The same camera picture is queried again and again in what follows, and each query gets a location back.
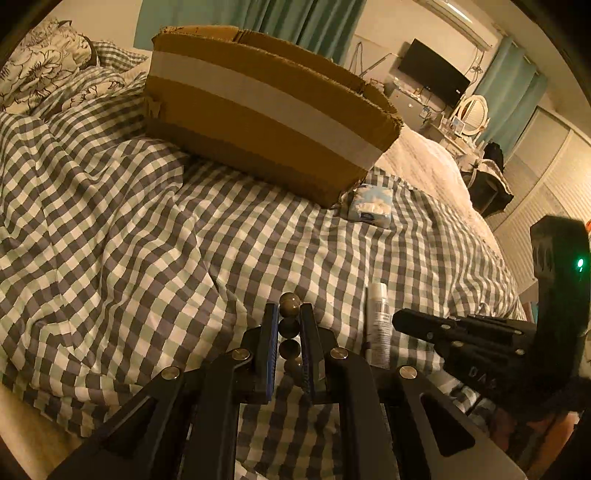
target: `air conditioner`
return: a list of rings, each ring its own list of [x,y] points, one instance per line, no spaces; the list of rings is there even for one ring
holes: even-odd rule
[[[480,50],[488,51],[498,43],[494,33],[472,18],[469,13],[464,13],[463,8],[454,2],[446,0],[414,1],[445,20]]]

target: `white tape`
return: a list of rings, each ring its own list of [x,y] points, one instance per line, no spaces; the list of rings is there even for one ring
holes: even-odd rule
[[[281,90],[204,60],[155,51],[150,75],[183,83],[265,115],[369,170],[382,155],[358,134]]]

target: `bed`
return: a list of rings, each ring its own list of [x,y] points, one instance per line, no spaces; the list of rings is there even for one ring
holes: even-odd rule
[[[356,351],[370,281],[396,310],[524,319],[440,145],[404,127],[366,179],[393,189],[391,227],[352,223],[346,203],[321,209],[146,137],[149,64],[47,19],[0,76],[0,436],[32,479],[163,368],[236,347],[285,291]],[[442,361],[395,331],[391,364]],[[337,408],[282,371],[268,406],[241,410],[236,478],[340,478]],[[464,411],[476,400],[449,393]]]

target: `cabinet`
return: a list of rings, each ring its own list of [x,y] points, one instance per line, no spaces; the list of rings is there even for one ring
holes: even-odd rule
[[[504,175],[515,198],[486,221],[521,293],[535,283],[530,226],[544,215],[591,219],[591,139],[538,107],[506,159]]]

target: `cardboard box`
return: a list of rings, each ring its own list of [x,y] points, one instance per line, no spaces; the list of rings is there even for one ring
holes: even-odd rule
[[[375,87],[289,42],[236,27],[152,39],[148,133],[323,207],[363,180],[402,120]]]

